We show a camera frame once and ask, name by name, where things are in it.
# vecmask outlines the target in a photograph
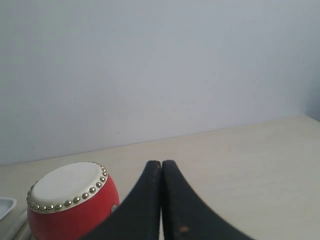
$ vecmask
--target metal stud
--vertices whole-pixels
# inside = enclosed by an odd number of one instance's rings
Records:
[[[80,201],[80,197],[75,196],[74,199],[73,199],[73,203],[77,204],[77,203],[79,203],[79,201]]]
[[[94,194],[94,193],[96,192],[96,188],[95,188],[94,186],[90,187],[90,188],[89,188],[89,192],[90,192],[91,194]]]
[[[62,204],[58,203],[57,205],[55,205],[55,210],[60,210],[62,208]]]
[[[117,207],[118,207],[117,204],[113,205],[111,208],[111,213],[113,213],[117,209]]]
[[[83,198],[83,199],[87,199],[88,197],[89,197],[89,193],[84,192],[84,193],[82,194],[82,198]]]
[[[70,207],[70,205],[72,204],[72,201],[67,200],[64,202],[64,206],[66,206],[67,208]]]
[[[52,209],[54,209],[54,206],[53,206],[52,204],[46,206],[46,210],[47,210],[48,212],[51,212]]]
[[[40,208],[40,212],[44,212],[46,209],[47,209],[46,206],[42,206],[42,207]]]

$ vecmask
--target red drum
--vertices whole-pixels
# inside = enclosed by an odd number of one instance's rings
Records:
[[[119,205],[116,185],[95,162],[60,167],[31,186],[27,215],[37,240],[75,240]]]

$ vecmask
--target drum body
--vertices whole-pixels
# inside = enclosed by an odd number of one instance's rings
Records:
[[[94,229],[119,205],[116,185],[95,162],[60,167],[31,187],[27,215],[37,240],[73,240]]]

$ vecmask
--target small drum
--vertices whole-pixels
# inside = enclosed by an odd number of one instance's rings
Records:
[[[95,162],[62,166],[27,193],[27,215],[37,240],[73,240],[94,229],[119,205],[116,185]]]

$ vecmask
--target black object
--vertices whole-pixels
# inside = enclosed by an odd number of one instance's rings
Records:
[[[121,205],[83,240],[253,240],[212,211],[173,160],[148,161]]]
[[[158,240],[161,163],[148,161],[121,205],[83,240]]]
[[[161,209],[165,240],[252,240],[212,211],[172,160],[162,163]]]

